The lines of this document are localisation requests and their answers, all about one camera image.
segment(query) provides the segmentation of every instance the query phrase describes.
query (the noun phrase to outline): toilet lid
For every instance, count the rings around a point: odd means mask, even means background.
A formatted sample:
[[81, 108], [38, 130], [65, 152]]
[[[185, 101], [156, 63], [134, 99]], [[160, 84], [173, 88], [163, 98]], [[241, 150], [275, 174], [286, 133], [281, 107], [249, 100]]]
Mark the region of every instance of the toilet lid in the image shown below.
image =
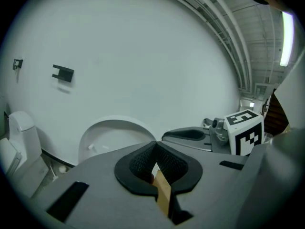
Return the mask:
[[0, 140], [0, 165], [3, 173], [10, 177], [21, 160], [21, 154], [16, 151], [7, 138]]

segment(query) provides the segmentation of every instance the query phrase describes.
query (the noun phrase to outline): toilet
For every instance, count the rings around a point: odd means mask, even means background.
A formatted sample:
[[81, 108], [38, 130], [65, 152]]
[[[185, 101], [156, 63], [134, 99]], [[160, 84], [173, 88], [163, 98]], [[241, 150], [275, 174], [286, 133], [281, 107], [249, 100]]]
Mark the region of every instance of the toilet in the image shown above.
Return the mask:
[[32, 197], [49, 169], [32, 118], [24, 111], [9, 116], [10, 139], [0, 140], [0, 166], [14, 189]]

